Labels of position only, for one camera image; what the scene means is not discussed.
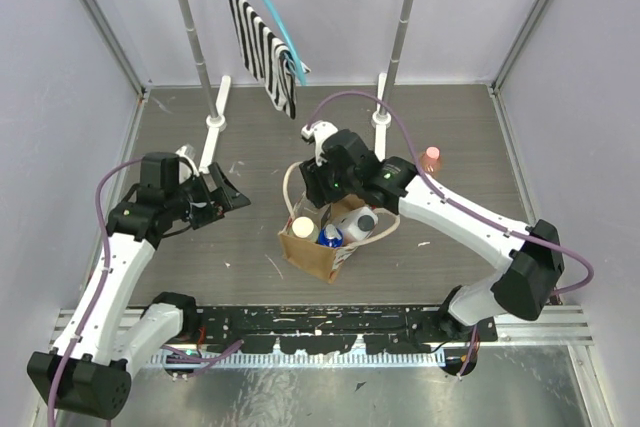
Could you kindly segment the white cap green bottle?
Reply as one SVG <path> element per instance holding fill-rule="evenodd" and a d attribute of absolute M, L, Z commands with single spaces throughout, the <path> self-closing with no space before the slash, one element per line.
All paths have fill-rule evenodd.
<path fill-rule="evenodd" d="M 290 234 L 296 238 L 315 243 L 319 235 L 319 229 L 311 218 L 300 216 L 292 221 Z"/>

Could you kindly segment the orange blue spray bottle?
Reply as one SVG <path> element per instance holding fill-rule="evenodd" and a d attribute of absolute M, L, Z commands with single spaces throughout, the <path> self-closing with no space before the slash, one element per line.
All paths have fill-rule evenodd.
<path fill-rule="evenodd" d="M 344 244 L 342 232 L 333 224 L 327 224 L 319 233 L 317 243 L 329 248 L 339 248 Z"/>

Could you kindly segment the white jug grey cap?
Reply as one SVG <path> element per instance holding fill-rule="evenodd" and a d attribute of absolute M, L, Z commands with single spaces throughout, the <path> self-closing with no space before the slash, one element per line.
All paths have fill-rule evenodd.
<path fill-rule="evenodd" d="M 378 216 L 370 207 L 363 206 L 334 218 L 332 223 L 342 234 L 343 244 L 349 245 L 370 237 L 378 224 Z"/>

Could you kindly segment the brown canvas tote bag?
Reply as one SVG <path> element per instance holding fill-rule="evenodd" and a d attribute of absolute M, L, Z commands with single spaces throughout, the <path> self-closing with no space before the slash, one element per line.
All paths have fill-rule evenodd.
<path fill-rule="evenodd" d="M 291 175 L 299 170 L 299 166 L 298 162 L 291 164 L 285 171 L 282 181 L 282 194 L 288 212 L 287 222 L 278 233 L 283 256 L 298 269 L 331 284 L 345 261 L 358 248 L 376 243 L 394 233 L 400 225 L 400 217 L 383 208 L 371 207 L 354 195 L 321 208 L 314 207 L 305 196 L 293 202 L 289 196 L 289 180 Z M 311 218 L 318 226 L 320 233 L 327 224 L 333 224 L 334 218 L 363 206 L 370 207 L 378 216 L 377 226 L 371 236 L 364 241 L 343 244 L 339 248 L 329 248 L 319 245 L 317 241 L 313 243 L 290 234 L 291 223 L 297 217 Z"/>

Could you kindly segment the pink cap peach bottle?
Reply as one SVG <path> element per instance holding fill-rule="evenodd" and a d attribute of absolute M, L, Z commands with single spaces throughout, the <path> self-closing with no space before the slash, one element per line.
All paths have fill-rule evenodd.
<path fill-rule="evenodd" d="M 423 171 L 431 177 L 436 177 L 441 170 L 442 157 L 438 147 L 427 147 L 419 157 L 420 166 Z"/>

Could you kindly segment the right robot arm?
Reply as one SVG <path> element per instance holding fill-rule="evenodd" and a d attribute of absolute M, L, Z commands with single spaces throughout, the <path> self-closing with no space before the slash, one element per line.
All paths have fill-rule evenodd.
<path fill-rule="evenodd" d="M 372 207 L 430 227 L 471 249 L 495 270 L 468 286 L 457 286 L 437 313 L 437 328 L 462 340 L 480 321 L 501 314 L 535 321 L 564 271 L 555 246 L 558 231 L 540 220 L 535 226 L 501 219 L 436 181 L 400 157 L 379 159 L 360 136 L 318 121 L 301 131 L 315 149 L 301 163 L 306 197 L 317 208 L 354 195 Z"/>

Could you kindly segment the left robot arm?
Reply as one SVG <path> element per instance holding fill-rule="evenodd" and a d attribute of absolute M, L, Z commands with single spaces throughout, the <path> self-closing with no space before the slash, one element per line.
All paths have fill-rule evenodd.
<path fill-rule="evenodd" d="M 27 374 L 47 406 L 47 423 L 66 411 L 111 422 L 132 382 L 164 344 L 194 340 L 196 300 L 163 292 L 124 334 L 121 319 L 141 274 L 177 222 L 197 230 L 250 200 L 217 163 L 196 168 L 184 153 L 152 152 L 136 159 L 139 180 L 109 212 L 94 198 L 102 251 L 71 320 L 46 352 L 35 351 Z"/>

